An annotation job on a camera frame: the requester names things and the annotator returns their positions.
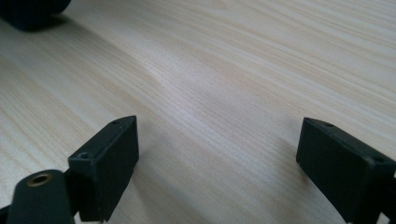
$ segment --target black plastic bracket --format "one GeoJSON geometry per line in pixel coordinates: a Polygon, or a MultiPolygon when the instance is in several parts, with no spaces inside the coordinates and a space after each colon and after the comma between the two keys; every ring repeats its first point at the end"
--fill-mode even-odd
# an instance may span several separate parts
{"type": "Polygon", "coordinates": [[[396,162],[334,125],[305,118],[297,151],[301,168],[345,222],[396,220],[396,162]]]}
{"type": "Polygon", "coordinates": [[[0,209],[0,224],[75,223],[109,220],[139,160],[136,116],[102,129],[69,161],[65,173],[41,171],[15,188],[12,204],[0,209]]]}

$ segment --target wood grain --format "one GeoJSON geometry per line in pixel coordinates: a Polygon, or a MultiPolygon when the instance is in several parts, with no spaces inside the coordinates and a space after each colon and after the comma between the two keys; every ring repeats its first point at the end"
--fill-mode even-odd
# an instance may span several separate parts
{"type": "Polygon", "coordinates": [[[75,0],[51,29],[0,21],[0,206],[137,115],[109,223],[343,223],[295,162],[302,120],[396,160],[395,21],[379,0],[75,0]]]}

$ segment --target mounting hole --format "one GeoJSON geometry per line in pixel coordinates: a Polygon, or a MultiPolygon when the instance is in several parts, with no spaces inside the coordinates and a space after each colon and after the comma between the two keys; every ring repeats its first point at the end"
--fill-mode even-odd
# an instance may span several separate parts
{"type": "Polygon", "coordinates": [[[330,124],[330,123],[324,123],[324,125],[326,125],[326,126],[329,127],[329,128],[334,127],[334,125],[332,125],[332,124],[330,124]]]}
{"type": "Polygon", "coordinates": [[[380,157],[374,157],[373,159],[374,159],[374,161],[378,161],[378,162],[384,162],[385,161],[384,159],[382,159],[380,157]]]}
{"type": "Polygon", "coordinates": [[[35,175],[27,181],[27,186],[38,187],[48,183],[52,179],[52,174],[35,175]]]}
{"type": "Polygon", "coordinates": [[[81,152],[78,154],[78,157],[82,158],[82,159],[88,159],[90,156],[91,156],[91,154],[88,152],[81,152]]]}

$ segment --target black object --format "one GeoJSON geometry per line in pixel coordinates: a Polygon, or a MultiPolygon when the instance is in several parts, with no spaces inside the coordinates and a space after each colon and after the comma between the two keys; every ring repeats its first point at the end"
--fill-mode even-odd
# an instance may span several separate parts
{"type": "Polygon", "coordinates": [[[305,118],[297,162],[345,222],[396,221],[396,162],[334,125],[305,118]]]}
{"type": "Polygon", "coordinates": [[[0,209],[0,224],[74,223],[109,220],[139,160],[136,116],[117,119],[69,157],[62,173],[25,177],[12,204],[0,209]]]}
{"type": "Polygon", "coordinates": [[[62,13],[71,0],[0,0],[0,17],[24,31],[46,25],[52,14],[62,13]]]}

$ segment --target light wood tabletop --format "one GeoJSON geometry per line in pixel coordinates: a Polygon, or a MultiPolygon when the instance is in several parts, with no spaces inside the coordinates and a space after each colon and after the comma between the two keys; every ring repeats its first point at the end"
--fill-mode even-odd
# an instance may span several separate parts
{"type": "Polygon", "coordinates": [[[296,163],[301,125],[396,160],[396,2],[73,0],[50,29],[0,21],[0,207],[130,115],[140,161],[109,223],[344,223],[296,163]]]}

